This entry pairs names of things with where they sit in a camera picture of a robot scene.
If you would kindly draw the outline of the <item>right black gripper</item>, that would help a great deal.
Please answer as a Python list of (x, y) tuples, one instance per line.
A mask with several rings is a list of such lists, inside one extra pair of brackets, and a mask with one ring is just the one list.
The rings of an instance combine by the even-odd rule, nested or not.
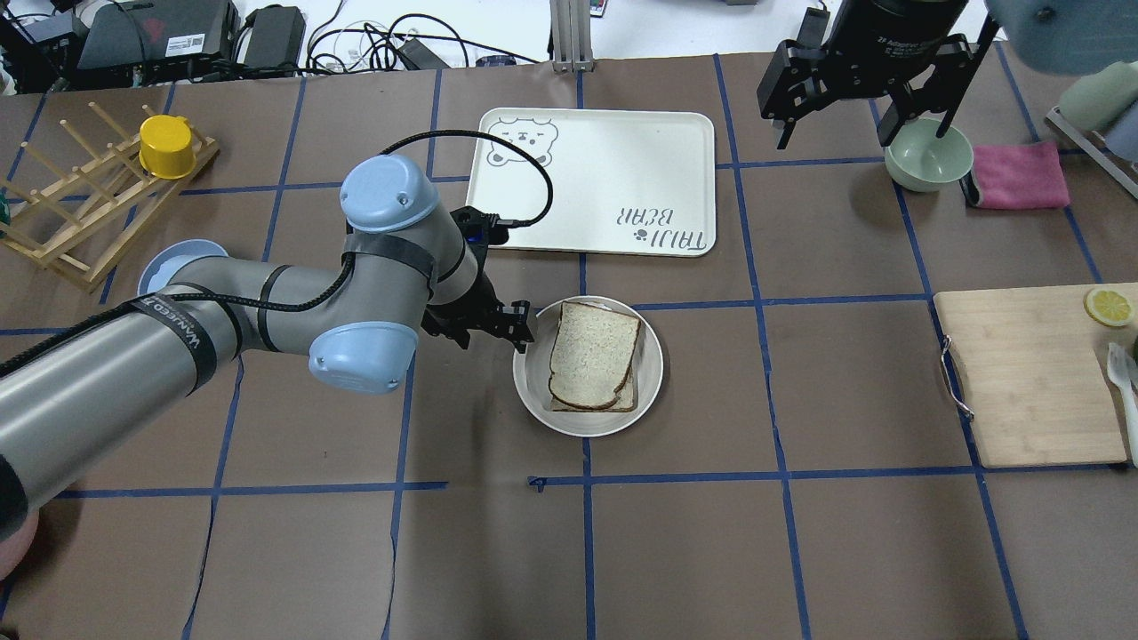
[(784, 150), (797, 122), (846, 99), (889, 97), (879, 130), (942, 114), (943, 139), (1000, 28), (987, 16), (976, 42), (954, 32), (964, 1), (846, 1), (818, 49), (781, 41), (757, 85), (760, 116)]

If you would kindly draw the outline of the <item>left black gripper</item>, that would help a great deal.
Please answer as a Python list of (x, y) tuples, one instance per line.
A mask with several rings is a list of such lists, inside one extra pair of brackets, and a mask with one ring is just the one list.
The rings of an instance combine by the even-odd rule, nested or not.
[(527, 352), (535, 340), (528, 300), (501, 302), (487, 274), (476, 266), (459, 268), (446, 279), (428, 284), (421, 328), (430, 336), (455, 340), (460, 348), (469, 347), (475, 331), (508, 340), (518, 354)]

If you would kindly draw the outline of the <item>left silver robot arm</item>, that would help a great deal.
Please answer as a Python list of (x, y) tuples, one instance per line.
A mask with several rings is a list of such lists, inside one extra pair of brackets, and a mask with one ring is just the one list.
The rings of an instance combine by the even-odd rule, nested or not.
[(347, 230), (333, 271), (172, 244), (137, 295), (5, 361), (3, 536), (146, 424), (245, 351), (297, 354), (331, 388), (382, 394), (405, 380), (421, 333), (465, 348), (488, 333), (523, 352), (530, 303), (505, 304), (484, 271), (513, 221), (448, 212), (414, 161), (393, 151), (339, 189)]

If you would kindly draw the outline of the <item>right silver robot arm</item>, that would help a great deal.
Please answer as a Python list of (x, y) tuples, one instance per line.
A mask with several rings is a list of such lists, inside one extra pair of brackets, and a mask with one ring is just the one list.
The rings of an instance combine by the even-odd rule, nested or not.
[(1029, 68), (1090, 76), (1137, 57), (1133, 1), (988, 1), (976, 40), (955, 31), (963, 1), (846, 1), (836, 16), (808, 11), (797, 39), (780, 43), (757, 85), (764, 120), (789, 145), (797, 123), (841, 100), (890, 98), (879, 145), (923, 114), (950, 128), (996, 36)]

